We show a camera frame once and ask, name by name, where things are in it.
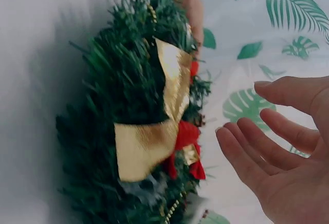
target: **monstera leaf print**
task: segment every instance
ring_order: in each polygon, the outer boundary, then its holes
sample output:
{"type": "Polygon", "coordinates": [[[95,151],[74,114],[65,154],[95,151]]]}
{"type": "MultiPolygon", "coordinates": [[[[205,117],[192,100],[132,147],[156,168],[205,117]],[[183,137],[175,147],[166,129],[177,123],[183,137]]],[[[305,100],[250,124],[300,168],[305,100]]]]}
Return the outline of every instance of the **monstera leaf print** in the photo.
{"type": "Polygon", "coordinates": [[[308,158],[309,157],[309,155],[308,154],[305,154],[305,153],[303,153],[303,152],[300,152],[299,150],[297,150],[295,147],[293,147],[293,146],[291,146],[291,148],[290,148],[290,152],[292,152],[292,153],[294,153],[294,154],[296,154],[296,155],[299,155],[299,156],[301,156],[301,157],[304,157],[304,158],[308,158]]]}
{"type": "Polygon", "coordinates": [[[259,95],[253,88],[234,92],[223,104],[223,115],[230,122],[237,122],[242,117],[251,119],[260,129],[266,131],[269,127],[259,116],[264,108],[276,110],[276,106],[269,103],[259,95]]]}
{"type": "Polygon", "coordinates": [[[329,44],[329,19],[314,0],[266,0],[266,7],[273,27],[318,31],[329,44]]]}
{"type": "Polygon", "coordinates": [[[303,60],[307,60],[309,53],[317,49],[319,49],[318,44],[312,42],[308,38],[300,36],[297,39],[294,39],[292,44],[286,45],[283,48],[282,53],[287,55],[294,55],[300,57],[303,60]]]}
{"type": "Polygon", "coordinates": [[[218,215],[212,210],[206,210],[199,224],[230,224],[230,222],[221,215],[218,215]]]}

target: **gold bow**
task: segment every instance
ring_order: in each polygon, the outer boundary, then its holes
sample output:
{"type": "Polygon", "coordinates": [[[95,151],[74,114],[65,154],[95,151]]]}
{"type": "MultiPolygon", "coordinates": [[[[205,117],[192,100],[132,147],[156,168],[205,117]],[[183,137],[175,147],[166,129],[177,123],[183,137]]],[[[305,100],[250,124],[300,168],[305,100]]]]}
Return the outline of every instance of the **gold bow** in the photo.
{"type": "Polygon", "coordinates": [[[151,125],[115,124],[121,181],[144,180],[157,164],[173,153],[178,123],[189,105],[192,56],[169,43],[155,41],[166,79],[163,101],[169,119],[151,125]]]}

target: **white tablecloth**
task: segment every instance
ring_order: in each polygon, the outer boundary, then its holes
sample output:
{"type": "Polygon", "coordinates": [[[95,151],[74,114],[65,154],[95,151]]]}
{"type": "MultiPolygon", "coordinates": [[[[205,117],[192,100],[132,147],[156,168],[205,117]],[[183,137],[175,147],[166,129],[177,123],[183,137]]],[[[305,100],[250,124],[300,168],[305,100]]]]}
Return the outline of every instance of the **white tablecloth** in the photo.
{"type": "MultiPolygon", "coordinates": [[[[320,29],[329,28],[329,20],[325,15],[329,15],[328,0],[313,1],[315,2],[313,6],[305,8],[303,4],[311,3],[310,0],[303,2],[298,2],[298,0],[203,0],[204,27],[207,29],[205,46],[208,48],[202,50],[202,59],[206,62],[202,64],[200,72],[204,72],[202,76],[206,78],[206,71],[209,71],[214,83],[212,95],[205,107],[208,122],[200,138],[203,145],[202,163],[210,176],[201,184],[199,194],[209,198],[209,208],[225,216],[231,223],[266,224],[272,222],[266,218],[258,200],[240,182],[225,159],[214,131],[226,122],[235,121],[242,116],[260,122],[260,126],[264,125],[254,111],[271,107],[269,103],[254,101],[251,102],[249,108],[243,106],[243,103],[246,103],[243,101],[246,100],[241,94],[253,89],[254,81],[272,81],[282,76],[320,77],[329,74],[329,46],[325,37],[328,29],[319,31],[317,27],[319,20],[313,21],[314,15],[321,14],[323,23],[319,22],[320,29]],[[267,10],[267,3],[270,6],[270,13],[267,10]],[[292,6],[296,9],[297,30],[294,30],[292,6]],[[289,8],[289,28],[287,7],[289,8]]],[[[276,106],[275,108],[287,118],[315,128],[309,116],[290,107],[276,106]]],[[[282,147],[295,152],[287,142],[268,129],[264,129],[267,135],[282,147]]]]}

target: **open palm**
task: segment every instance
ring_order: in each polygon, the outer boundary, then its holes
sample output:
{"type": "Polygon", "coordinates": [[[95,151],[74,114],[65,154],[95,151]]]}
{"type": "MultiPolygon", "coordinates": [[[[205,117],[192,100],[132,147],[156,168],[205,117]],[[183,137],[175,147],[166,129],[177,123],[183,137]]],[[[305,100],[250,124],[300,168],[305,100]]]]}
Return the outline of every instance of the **open palm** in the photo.
{"type": "Polygon", "coordinates": [[[285,77],[258,83],[255,90],[269,102],[293,106],[313,117],[318,130],[271,109],[260,113],[277,135],[310,157],[281,148],[247,118],[216,132],[224,155],[274,223],[329,223],[329,78],[285,77]]]}

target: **gold bead garland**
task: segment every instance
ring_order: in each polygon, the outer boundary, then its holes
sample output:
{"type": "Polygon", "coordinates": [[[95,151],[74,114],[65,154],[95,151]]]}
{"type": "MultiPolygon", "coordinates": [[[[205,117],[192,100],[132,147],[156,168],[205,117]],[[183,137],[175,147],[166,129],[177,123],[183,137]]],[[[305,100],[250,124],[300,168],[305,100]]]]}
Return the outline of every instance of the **gold bead garland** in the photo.
{"type": "MultiPolygon", "coordinates": [[[[180,200],[182,200],[184,195],[186,196],[186,194],[187,194],[186,191],[183,191],[182,193],[180,193],[179,194],[180,200]]],[[[166,215],[166,219],[164,221],[164,224],[170,224],[170,218],[174,214],[174,212],[177,209],[177,207],[179,206],[179,204],[181,204],[179,202],[179,200],[176,200],[175,203],[171,206],[171,208],[169,209],[168,214],[166,215]]]]}

